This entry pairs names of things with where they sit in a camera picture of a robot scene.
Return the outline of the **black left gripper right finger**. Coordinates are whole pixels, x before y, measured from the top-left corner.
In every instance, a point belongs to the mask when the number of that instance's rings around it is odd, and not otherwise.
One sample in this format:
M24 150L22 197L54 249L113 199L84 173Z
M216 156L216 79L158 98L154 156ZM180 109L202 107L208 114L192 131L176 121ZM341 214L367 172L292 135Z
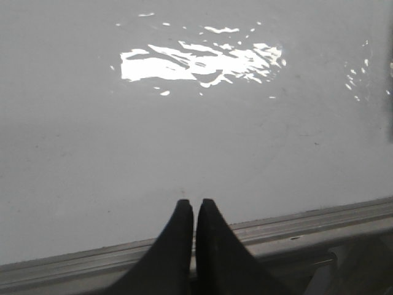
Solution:
M196 229L196 272L203 294L293 293L260 266L212 199L203 200Z

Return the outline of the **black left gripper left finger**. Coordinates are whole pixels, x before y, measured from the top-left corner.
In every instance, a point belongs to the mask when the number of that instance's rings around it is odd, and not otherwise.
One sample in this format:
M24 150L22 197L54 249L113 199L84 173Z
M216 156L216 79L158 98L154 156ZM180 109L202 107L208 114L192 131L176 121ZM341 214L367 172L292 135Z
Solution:
M180 199L147 253L104 294L187 294L192 239L192 206Z

